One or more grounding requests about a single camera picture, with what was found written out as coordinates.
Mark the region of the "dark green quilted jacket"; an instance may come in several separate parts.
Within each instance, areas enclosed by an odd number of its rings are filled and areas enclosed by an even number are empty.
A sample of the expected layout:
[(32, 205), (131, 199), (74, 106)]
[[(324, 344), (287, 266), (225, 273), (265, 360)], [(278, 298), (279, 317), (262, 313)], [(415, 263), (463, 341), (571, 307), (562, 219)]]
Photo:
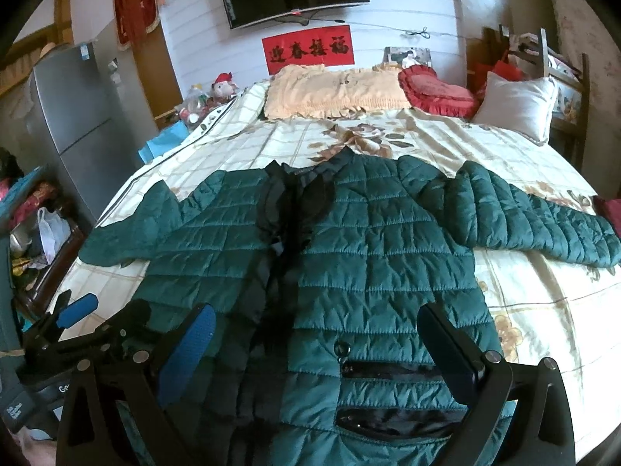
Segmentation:
[(477, 248), (609, 267), (603, 218), (525, 194), (466, 162), (341, 150), (308, 169), (214, 172), (185, 199), (153, 185), (96, 228), (83, 262), (148, 264), (136, 297), (168, 331), (198, 304), (217, 326), (173, 412), (210, 465), (428, 465), (464, 416), (417, 330), (437, 304), (500, 346), (475, 277)]

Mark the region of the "wooden chair with clothes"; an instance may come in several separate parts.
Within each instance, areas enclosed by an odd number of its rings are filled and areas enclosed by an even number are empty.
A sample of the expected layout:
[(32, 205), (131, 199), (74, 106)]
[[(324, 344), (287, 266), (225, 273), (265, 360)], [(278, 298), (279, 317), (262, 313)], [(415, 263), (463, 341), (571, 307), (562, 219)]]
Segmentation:
[(581, 55), (578, 66), (550, 47), (547, 33), (512, 35), (507, 26), (499, 33), (506, 47), (506, 57), (529, 64), (534, 77), (547, 77), (556, 88), (555, 105), (550, 122), (550, 143), (578, 172), (582, 172), (588, 117), (590, 116), (590, 58)]

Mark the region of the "white plastic bag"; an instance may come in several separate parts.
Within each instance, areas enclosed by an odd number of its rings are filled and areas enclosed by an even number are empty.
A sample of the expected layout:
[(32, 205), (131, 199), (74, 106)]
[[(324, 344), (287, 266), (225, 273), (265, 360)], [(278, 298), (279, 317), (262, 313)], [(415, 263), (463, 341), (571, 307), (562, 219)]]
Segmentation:
[(52, 264), (62, 246), (71, 237), (71, 227), (61, 215), (50, 212), (45, 207), (37, 212), (37, 225), (43, 255), (46, 262)]

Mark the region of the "floral cream bed quilt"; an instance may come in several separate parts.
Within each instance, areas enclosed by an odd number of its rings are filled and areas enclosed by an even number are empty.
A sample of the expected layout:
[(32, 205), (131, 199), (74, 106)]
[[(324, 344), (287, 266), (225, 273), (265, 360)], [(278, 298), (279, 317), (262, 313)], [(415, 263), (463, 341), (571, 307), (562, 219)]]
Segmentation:
[(272, 162), (303, 169), (340, 150), (358, 155), (344, 178), (335, 213), (321, 222), (304, 257), (302, 315), (290, 347), (291, 382), (277, 465), (426, 465), (440, 442), (382, 445), (337, 429), (339, 405), (367, 404), (448, 412), (456, 408), (439, 381), (392, 384), (344, 382), (334, 354), (349, 341), (357, 361), (422, 362), (426, 354), (411, 312), (438, 299), (451, 322), (509, 361), (555, 359), (571, 407), (576, 453), (585, 457), (620, 422), (620, 270), (565, 263), (518, 247), (503, 220), (466, 209), (476, 247), (466, 252), (433, 245), (433, 227), (409, 203), (408, 181), (431, 170), (445, 181), (486, 169), (503, 187), (553, 214), (579, 219), (594, 211), (593, 187), (553, 147), (517, 132), (417, 108), (345, 119), (269, 120), (269, 87), (259, 82), (220, 108), (206, 129), (133, 174), (101, 218), (123, 226), (143, 200), (165, 221), (195, 194), (210, 211), (159, 244), (155, 258), (99, 265), (77, 260), (62, 288), (96, 295), (98, 308), (68, 330), (89, 334), (133, 298), (152, 306), (151, 327), (177, 325), (195, 304), (228, 310), (240, 280), (237, 267), (252, 252), (252, 180)]

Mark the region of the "blue paper bag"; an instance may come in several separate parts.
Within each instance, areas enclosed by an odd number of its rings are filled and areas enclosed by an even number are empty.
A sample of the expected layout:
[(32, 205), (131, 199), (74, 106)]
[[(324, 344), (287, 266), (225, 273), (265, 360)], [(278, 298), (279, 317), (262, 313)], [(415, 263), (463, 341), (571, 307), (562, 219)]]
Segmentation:
[(182, 121), (162, 129), (153, 139), (147, 140), (138, 155), (144, 164), (151, 163), (156, 158), (179, 146), (189, 135), (189, 131)]

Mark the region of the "grey refrigerator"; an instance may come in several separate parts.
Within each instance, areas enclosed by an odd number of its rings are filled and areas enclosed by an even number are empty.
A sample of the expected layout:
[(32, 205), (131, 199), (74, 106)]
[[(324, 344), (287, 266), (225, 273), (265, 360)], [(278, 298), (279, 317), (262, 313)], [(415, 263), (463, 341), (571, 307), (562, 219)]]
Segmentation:
[(37, 160), (53, 169), (91, 230), (140, 167), (132, 132), (103, 76), (93, 43), (55, 47), (29, 76), (25, 125)]

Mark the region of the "pig plush toy red hat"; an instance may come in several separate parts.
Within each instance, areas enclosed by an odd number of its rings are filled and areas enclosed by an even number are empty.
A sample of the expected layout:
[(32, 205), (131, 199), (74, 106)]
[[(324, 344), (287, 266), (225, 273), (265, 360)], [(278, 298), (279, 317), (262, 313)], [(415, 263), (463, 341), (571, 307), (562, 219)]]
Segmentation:
[(212, 84), (212, 96), (216, 101), (225, 103), (237, 96), (238, 89), (232, 73), (222, 73)]

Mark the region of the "white pillow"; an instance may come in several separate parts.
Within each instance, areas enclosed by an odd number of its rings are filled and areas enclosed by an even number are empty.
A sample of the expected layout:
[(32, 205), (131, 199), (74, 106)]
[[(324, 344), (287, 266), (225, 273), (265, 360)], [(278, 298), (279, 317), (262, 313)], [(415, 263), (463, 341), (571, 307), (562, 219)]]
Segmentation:
[(557, 86), (550, 77), (510, 81), (490, 71), (473, 122), (517, 132), (536, 145), (550, 141)]

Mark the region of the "peach ruffled pillow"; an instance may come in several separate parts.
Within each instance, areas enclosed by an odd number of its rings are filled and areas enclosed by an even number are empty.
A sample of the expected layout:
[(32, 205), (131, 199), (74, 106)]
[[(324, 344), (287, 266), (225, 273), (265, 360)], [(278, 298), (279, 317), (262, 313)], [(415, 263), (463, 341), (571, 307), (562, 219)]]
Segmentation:
[(403, 110), (411, 104), (399, 84), (400, 68), (330, 71), (324, 65), (289, 65), (269, 83), (264, 114), (269, 120), (338, 119), (359, 113)]

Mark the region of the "red ruffled cushion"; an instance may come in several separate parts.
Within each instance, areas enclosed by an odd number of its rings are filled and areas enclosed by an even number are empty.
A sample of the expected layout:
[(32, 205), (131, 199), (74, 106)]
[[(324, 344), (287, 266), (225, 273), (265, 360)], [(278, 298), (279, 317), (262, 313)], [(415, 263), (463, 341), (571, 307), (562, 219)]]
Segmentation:
[(404, 68), (398, 82), (412, 107), (432, 115), (470, 119), (479, 107), (479, 100), (466, 87), (440, 80), (426, 65)]

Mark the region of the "framed photo at headboard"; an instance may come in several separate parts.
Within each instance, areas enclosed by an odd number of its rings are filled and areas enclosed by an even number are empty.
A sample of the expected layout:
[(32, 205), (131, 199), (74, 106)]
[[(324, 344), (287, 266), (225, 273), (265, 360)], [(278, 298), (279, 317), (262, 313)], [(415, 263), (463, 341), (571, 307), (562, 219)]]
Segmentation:
[(401, 68), (414, 65), (433, 66), (432, 54), (426, 47), (386, 46), (384, 62), (396, 63)]

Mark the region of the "red banner with characters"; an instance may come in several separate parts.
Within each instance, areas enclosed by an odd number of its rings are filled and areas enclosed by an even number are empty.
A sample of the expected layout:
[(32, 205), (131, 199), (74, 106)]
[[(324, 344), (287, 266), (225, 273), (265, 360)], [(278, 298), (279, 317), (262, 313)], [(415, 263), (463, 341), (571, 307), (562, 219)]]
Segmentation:
[(276, 75), (287, 65), (354, 65), (352, 35), (347, 24), (309, 28), (262, 40), (267, 71)]

